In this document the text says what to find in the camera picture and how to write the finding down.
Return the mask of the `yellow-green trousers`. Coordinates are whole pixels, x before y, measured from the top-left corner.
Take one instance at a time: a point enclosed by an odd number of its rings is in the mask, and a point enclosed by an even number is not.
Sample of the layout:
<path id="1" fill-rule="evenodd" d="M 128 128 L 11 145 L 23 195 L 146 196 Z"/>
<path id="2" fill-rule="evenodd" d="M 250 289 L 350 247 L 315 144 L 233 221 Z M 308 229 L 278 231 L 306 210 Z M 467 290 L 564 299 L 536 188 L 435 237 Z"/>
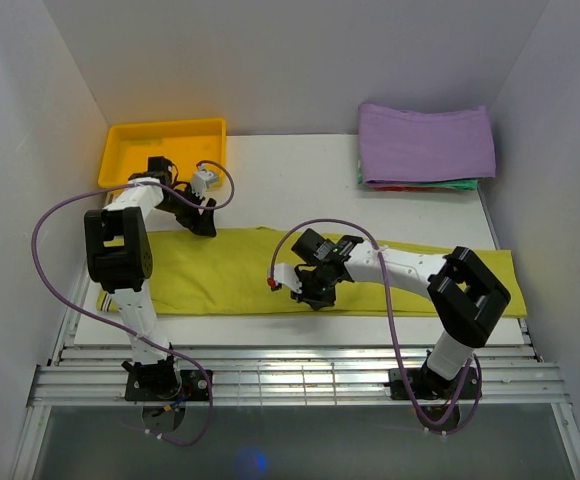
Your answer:
<path id="1" fill-rule="evenodd" d="M 303 300 L 316 301 L 315 311 L 352 316 L 380 316 L 385 313 L 382 275 L 375 262 L 371 273 L 378 280 L 350 280 L 343 266 L 318 266 L 310 258 L 301 258 L 298 266 L 290 265 L 290 273 L 297 274 L 301 287 L 297 294 L 291 290 L 292 299 L 282 299 L 266 293 L 264 268 L 269 267 L 274 247 L 284 234 L 266 227 L 223 229 L 218 237 L 205 238 L 186 231 L 149 232 L 148 258 L 152 267 L 149 279 L 150 298 L 160 315 L 282 315 L 307 313 Z M 103 288 L 105 278 L 95 280 L 95 273 L 103 272 L 102 263 L 108 254 L 114 260 L 130 245 L 115 241 L 104 245 L 95 233 L 86 232 L 87 262 L 92 281 L 101 283 L 97 308 L 114 311 L 116 306 L 105 307 L 111 294 Z M 380 242 L 387 267 L 391 265 L 419 265 L 419 261 L 445 262 L 452 249 L 399 242 Z M 389 256 L 412 254 L 413 260 L 393 262 Z M 499 279 L 510 294 L 504 317 L 526 317 L 527 308 L 518 285 L 512 254 L 508 250 L 481 250 L 475 254 Z M 435 308 L 427 296 L 426 286 L 416 287 L 423 294 L 413 293 L 398 286 L 398 279 L 390 274 L 393 293 L 393 312 L 396 316 L 434 317 Z"/>

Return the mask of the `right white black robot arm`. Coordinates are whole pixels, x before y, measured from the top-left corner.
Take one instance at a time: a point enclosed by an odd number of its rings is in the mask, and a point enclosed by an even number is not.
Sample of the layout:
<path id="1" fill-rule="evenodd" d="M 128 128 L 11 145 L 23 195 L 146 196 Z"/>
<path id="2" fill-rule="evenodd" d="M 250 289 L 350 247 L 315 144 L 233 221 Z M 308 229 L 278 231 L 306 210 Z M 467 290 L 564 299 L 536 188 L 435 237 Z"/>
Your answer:
<path id="1" fill-rule="evenodd" d="M 307 229 L 291 250 L 302 263 L 276 266 L 273 279 L 315 311 L 335 305 L 336 287 L 343 282 L 398 288 L 432 303 L 443 333 L 413 383 L 434 397 L 457 386 L 460 370 L 487 343 L 511 300 L 503 283 L 466 247 L 418 254 L 351 235 L 332 242 Z"/>

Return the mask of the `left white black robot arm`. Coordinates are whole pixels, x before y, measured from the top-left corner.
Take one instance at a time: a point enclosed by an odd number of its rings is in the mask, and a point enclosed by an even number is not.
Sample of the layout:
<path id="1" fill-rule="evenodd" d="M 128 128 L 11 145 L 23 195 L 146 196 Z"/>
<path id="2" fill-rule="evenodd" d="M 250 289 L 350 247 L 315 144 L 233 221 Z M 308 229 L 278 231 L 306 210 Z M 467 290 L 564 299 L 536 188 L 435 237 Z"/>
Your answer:
<path id="1" fill-rule="evenodd" d="M 123 325 L 131 330 L 132 360 L 124 364 L 136 386 L 160 399 L 175 397 L 182 376 L 167 351 L 171 344 L 157 325 L 149 279 L 153 256 L 145 225 L 155 210 L 172 214 L 191 233 L 214 238 L 217 202 L 205 194 L 219 183 L 219 174 L 199 163 L 189 181 L 180 181 L 172 161 L 150 157 L 147 170 L 135 173 L 108 205 L 84 216 L 87 266 L 116 305 Z"/>

